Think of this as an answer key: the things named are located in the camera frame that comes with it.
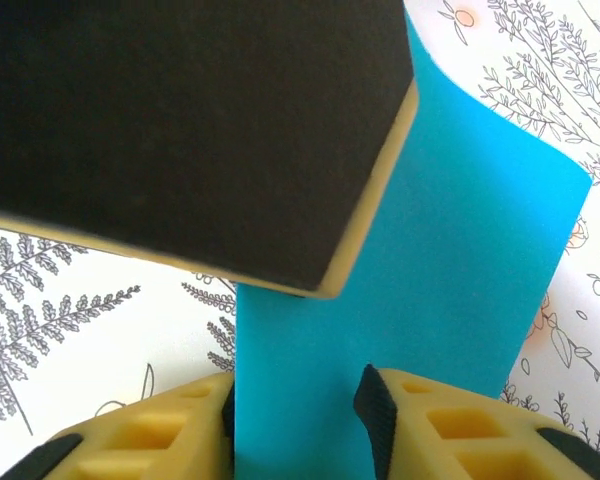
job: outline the blue foam sheet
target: blue foam sheet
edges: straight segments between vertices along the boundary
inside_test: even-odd
[[[238,480],[374,478],[352,406],[369,362],[497,396],[589,189],[409,34],[419,113],[341,296],[239,287]]]

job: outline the black rubber strip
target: black rubber strip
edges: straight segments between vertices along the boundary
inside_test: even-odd
[[[222,423],[224,425],[224,435],[231,443],[231,468],[233,469],[235,459],[234,439],[236,426],[236,384],[231,386],[229,395],[222,407]]]
[[[372,365],[364,369],[353,408],[369,433],[376,479],[387,480],[398,409],[380,372]]]
[[[70,433],[40,445],[2,475],[0,480],[43,480],[82,440],[82,435]]]
[[[537,432],[593,480],[600,480],[600,453],[591,448],[587,442],[554,428],[539,428]]]

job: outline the sponge edge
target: sponge edge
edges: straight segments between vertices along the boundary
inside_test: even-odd
[[[126,257],[170,265],[176,268],[204,272],[227,278],[236,282],[277,290],[302,297],[334,298],[340,294],[351,273],[356,258],[367,236],[373,217],[378,209],[394,166],[404,142],[413,124],[418,106],[418,92],[415,82],[409,87],[386,141],[374,164],[369,180],[360,196],[360,200],[349,220],[342,239],[328,266],[325,276],[315,291],[307,291],[273,283],[261,278],[250,277],[213,265],[197,262],[172,255],[167,252],[155,252],[133,245],[116,242],[107,238],[71,230],[57,225],[33,222],[29,219],[0,212],[0,228],[29,235],[49,238],[59,242],[83,245]]]

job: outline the teal foam sheet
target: teal foam sheet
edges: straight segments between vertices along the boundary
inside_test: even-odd
[[[238,480],[374,478],[352,405],[369,362],[497,396],[590,187],[409,35],[419,113],[343,293],[239,287]]]

